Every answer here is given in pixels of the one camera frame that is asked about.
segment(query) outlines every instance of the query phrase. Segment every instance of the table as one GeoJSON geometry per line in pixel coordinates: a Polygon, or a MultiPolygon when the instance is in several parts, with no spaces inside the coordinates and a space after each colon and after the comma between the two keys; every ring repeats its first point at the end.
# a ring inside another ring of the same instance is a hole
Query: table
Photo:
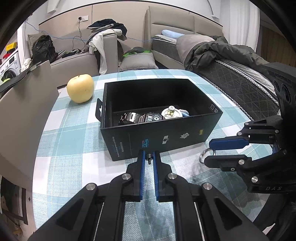
{"type": "MultiPolygon", "coordinates": [[[[209,169],[199,162],[200,153],[212,138],[236,135],[248,117],[224,94],[200,76],[172,69],[137,70],[93,77],[93,98],[83,104],[70,100],[67,90],[59,95],[45,125],[34,168],[33,211],[39,228],[87,183],[102,185],[124,173],[136,159],[113,162],[102,138],[100,122],[95,117],[96,100],[103,97],[106,82],[149,78],[190,79],[215,104],[223,115],[205,143],[161,153],[163,162],[188,182],[212,183],[250,220],[262,209],[266,196],[246,191],[235,172],[209,169]]],[[[239,150],[217,151],[218,155],[245,154],[253,160],[270,155],[269,145],[251,144],[239,150]]],[[[127,202],[123,240],[175,240],[173,205],[155,199],[153,165],[145,165],[144,198],[127,202]]]]}

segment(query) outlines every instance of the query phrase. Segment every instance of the black box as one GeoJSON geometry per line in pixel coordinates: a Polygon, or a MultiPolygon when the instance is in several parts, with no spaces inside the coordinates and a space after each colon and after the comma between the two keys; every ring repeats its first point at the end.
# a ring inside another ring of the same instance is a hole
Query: black box
{"type": "Polygon", "coordinates": [[[105,83],[96,117],[113,161],[134,158],[140,149],[151,153],[204,142],[222,111],[188,79],[145,79],[105,83]],[[125,112],[159,113],[173,105],[189,117],[118,125],[125,112]]]}

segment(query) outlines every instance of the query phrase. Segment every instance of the blue cable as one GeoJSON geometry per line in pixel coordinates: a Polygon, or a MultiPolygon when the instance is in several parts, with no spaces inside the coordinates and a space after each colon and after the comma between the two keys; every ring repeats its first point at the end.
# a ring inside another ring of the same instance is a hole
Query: blue cable
{"type": "MultiPolygon", "coordinates": [[[[29,24],[30,26],[32,26],[36,31],[38,31],[38,32],[45,32],[47,35],[50,36],[50,34],[48,32],[46,32],[44,30],[38,30],[38,29],[36,29],[32,24],[28,23],[27,20],[25,22],[27,24],[29,24]]],[[[58,38],[58,37],[54,37],[54,36],[50,36],[50,37],[51,38],[55,38],[55,39],[62,39],[62,38],[58,38]]]]}
{"type": "MultiPolygon", "coordinates": [[[[50,36],[50,34],[49,34],[48,32],[46,32],[46,31],[44,31],[44,30],[38,30],[38,29],[36,29],[32,24],[28,23],[27,20],[26,20],[25,22],[26,22],[27,24],[29,24],[30,26],[32,26],[36,31],[38,31],[38,32],[45,32],[47,35],[50,36]]],[[[55,39],[62,39],[62,38],[58,38],[58,37],[54,37],[54,36],[50,36],[50,37],[51,37],[51,38],[55,38],[55,39]]],[[[133,40],[137,40],[137,41],[140,41],[140,42],[148,42],[148,41],[151,41],[151,39],[150,39],[150,40],[133,39],[133,40]]]]}
{"type": "Polygon", "coordinates": [[[148,42],[148,41],[151,41],[152,39],[150,40],[139,40],[139,39],[133,39],[133,40],[137,40],[137,41],[140,41],[140,42],[148,42]]]}

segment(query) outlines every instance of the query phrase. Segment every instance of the gray cushion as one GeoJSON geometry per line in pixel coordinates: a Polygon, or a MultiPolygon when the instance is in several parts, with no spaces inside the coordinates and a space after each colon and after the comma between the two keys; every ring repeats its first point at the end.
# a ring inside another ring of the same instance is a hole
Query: gray cushion
{"type": "Polygon", "coordinates": [[[123,59],[119,71],[134,69],[158,69],[152,53],[138,53],[123,59]]]}
{"type": "Polygon", "coordinates": [[[213,38],[201,35],[201,34],[187,34],[179,37],[177,39],[177,51],[180,56],[182,64],[184,64],[184,61],[189,54],[189,52],[192,50],[192,48],[202,42],[211,42],[215,41],[213,38]]]}

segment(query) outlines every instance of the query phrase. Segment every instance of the sofa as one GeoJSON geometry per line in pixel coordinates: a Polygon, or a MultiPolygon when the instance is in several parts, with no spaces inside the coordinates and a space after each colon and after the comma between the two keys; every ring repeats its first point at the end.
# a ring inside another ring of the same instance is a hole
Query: sofa
{"type": "MultiPolygon", "coordinates": [[[[82,39],[88,39],[91,31],[89,29],[81,30],[82,39]]],[[[28,35],[28,46],[29,51],[32,56],[32,45],[35,40],[37,40],[41,35],[46,33],[40,32],[38,34],[28,35]]],[[[73,48],[83,48],[82,42],[78,45],[79,40],[74,40],[73,37],[78,36],[79,32],[73,32],[70,35],[63,36],[63,39],[52,38],[56,52],[60,50],[66,50],[68,52],[72,51],[73,48]]],[[[104,36],[104,50],[107,61],[107,73],[118,72],[118,51],[117,51],[117,36],[115,34],[110,34],[104,36]]],[[[98,66],[97,59],[95,55],[90,54],[89,52],[80,53],[65,58],[60,58],[50,64],[53,73],[53,81],[55,82],[56,87],[66,85],[74,76],[80,74],[89,74],[91,76],[98,76],[98,66]]]]}

